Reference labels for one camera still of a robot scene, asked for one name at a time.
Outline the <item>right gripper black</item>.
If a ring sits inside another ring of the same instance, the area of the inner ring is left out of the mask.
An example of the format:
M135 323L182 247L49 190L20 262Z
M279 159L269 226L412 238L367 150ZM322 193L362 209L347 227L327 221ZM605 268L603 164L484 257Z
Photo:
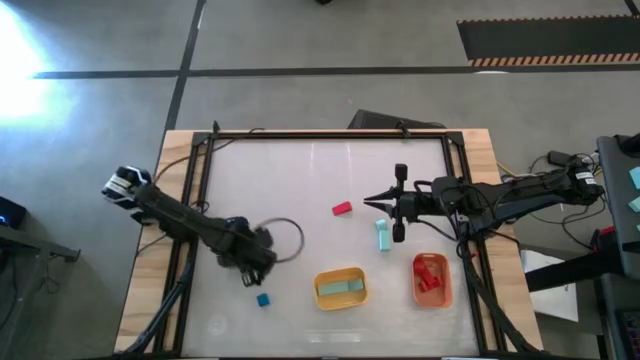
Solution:
M365 205L392 214L394 225L392 227L392 239L395 243L405 240L405 225L416 222L420 215L433 215L435 202L433 196L420 191L407 192L404 183L408 178L408 167L405 164L396 164L394 168L396 186L387 191L365 198ZM374 202L380 200L395 200L395 206L386 203Z

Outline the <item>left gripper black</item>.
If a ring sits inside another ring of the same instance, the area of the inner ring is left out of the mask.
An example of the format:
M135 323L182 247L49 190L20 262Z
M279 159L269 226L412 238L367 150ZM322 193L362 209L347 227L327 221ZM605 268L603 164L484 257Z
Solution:
M247 232L243 238L235 238L231 254L224 259L224 266L244 271L241 275L243 285L250 287L256 282L262 283L276 262L276 254L272 250L273 238L266 228L257 228Z

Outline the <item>black flat box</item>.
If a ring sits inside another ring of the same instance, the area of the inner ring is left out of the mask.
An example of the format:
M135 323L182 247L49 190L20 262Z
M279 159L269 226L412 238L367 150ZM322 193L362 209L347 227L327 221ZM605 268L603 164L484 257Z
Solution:
M438 122L421 122L389 114L373 112L368 110L358 110L348 129L445 129L445 126Z

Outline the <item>yellow plastic bin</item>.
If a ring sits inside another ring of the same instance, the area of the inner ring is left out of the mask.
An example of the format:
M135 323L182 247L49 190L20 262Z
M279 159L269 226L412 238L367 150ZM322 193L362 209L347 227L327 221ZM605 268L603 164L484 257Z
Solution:
M317 287L323 283L349 281L362 278L365 289L358 292L344 292L340 294L319 296ZM363 305L369 296L365 272L360 267L347 267L318 273L314 278L313 295L316 305L323 311L342 310Z

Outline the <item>orange plastic bin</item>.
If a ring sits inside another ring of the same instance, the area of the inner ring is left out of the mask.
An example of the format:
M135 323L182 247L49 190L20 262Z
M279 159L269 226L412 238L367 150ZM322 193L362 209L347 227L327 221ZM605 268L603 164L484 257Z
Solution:
M451 306L453 302L452 295L452 281L451 281L451 273L449 268L449 263L447 258L438 253L419 253L415 258L421 258L425 265L426 262L437 261L440 264L442 270L442 286L431 291L422 293L418 287L418 283L423 278L431 278L433 277L429 270L426 267L426 270L423 272L421 276L418 276L413 271L413 262L411 266L412 270L412 290L413 297L416 304L423 308L448 308Z

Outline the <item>black power adapter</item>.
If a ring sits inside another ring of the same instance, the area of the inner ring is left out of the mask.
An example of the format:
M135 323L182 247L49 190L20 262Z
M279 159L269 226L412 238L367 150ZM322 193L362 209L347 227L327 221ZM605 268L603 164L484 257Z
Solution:
M574 161L574 156L564 152L551 150L547 153L546 159L547 163L550 165L566 167Z

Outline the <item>white paper sheet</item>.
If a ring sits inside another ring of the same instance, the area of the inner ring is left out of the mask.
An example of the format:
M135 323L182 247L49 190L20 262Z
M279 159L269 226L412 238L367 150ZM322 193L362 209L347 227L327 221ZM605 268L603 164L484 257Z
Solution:
M521 262L525 272L562 263L560 258L533 250L521 250ZM579 321L576 285L574 283L531 292L534 311L572 322Z

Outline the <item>black stand bar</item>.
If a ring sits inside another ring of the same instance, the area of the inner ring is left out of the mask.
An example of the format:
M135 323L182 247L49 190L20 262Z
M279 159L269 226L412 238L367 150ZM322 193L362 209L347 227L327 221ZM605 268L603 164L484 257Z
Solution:
M624 275L624 267L616 250L598 250L561 263L548 265L525 274L528 290L537 292L592 280L604 274Z

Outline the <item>dark metal desk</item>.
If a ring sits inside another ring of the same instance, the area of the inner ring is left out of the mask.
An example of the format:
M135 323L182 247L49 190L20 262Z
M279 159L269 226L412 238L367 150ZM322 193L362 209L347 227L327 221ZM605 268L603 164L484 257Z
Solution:
M13 351L12 342L23 312L31 305L33 296L38 292L51 257L62 258L65 262L76 262L81 251L38 239L29 233L7 226L0 226L0 249L7 250L11 254L9 262L12 268L13 291L8 311L0 321L0 360L3 360L7 359ZM14 267L18 256L33 259L33 264L27 271L22 285L18 284L17 268Z

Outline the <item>red clamp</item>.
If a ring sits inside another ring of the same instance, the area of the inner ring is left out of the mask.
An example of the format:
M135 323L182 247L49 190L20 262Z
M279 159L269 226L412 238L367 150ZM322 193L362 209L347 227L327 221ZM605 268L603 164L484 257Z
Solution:
M594 252L599 252L613 247L616 243L616 229L614 226L609 226L593 232L590 246Z

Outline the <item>black hazard-striped floor mat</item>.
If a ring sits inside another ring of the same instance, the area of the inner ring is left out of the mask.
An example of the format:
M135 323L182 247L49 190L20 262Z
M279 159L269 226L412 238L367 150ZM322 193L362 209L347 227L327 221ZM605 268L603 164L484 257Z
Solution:
M460 20L473 67L640 63L640 16Z

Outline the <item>dark side table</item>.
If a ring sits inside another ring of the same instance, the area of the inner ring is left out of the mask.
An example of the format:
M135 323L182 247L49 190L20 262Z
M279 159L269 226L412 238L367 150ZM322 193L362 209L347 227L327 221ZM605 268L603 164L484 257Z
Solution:
M631 169L640 166L640 153L627 155L611 136L599 137L597 148L624 272L640 278L640 212L628 206L640 196L629 176Z

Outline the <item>black computer with blue light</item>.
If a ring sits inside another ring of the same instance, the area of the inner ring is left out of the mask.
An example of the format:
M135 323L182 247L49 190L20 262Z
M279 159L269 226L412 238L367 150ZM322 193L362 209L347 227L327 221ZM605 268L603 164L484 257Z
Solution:
M19 229L26 214L25 207L0 196L0 226Z

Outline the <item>dark grey cabinet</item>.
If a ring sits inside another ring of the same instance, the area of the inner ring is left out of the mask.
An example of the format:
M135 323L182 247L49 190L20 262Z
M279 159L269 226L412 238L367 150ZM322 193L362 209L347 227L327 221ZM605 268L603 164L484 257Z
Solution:
M609 358L640 360L640 281L606 274L596 292Z

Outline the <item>black table frame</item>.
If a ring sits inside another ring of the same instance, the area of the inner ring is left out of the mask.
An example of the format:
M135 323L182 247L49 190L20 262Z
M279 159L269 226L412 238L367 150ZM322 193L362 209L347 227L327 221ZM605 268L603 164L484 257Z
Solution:
M362 135L378 138L389 135L398 140L402 137L399 129L362 130L256 130L256 135L282 135L289 140L307 137L309 139L349 139ZM411 129L409 133L419 135L452 135L464 143L450 144L450 150L458 156L453 161L454 170L465 173L473 180L496 183L503 169L495 158L492 140L487 129ZM206 148L215 146L210 131L170 130L165 135L159 158L158 171L163 174L159 187L171 196L194 200L198 192L205 188L203 156ZM543 347L539 325L528 291L525 273L520 262L516 244L509 240L514 229L504 225L500 234L489 239L482 251L483 260L474 262L475 267L486 265L486 273L492 277L495 298L500 307L525 339L538 349ZM152 319L153 312L161 304L166 293L177 278L177 272L184 268L187 258L185 245L163 245L157 255L150 259L136 260L129 282L123 315L114 345L120 352L132 345L141 334L143 327ZM151 339L147 353L177 353L177 328L186 321L187 312L178 305L170 310L168 319L162 323L159 336Z

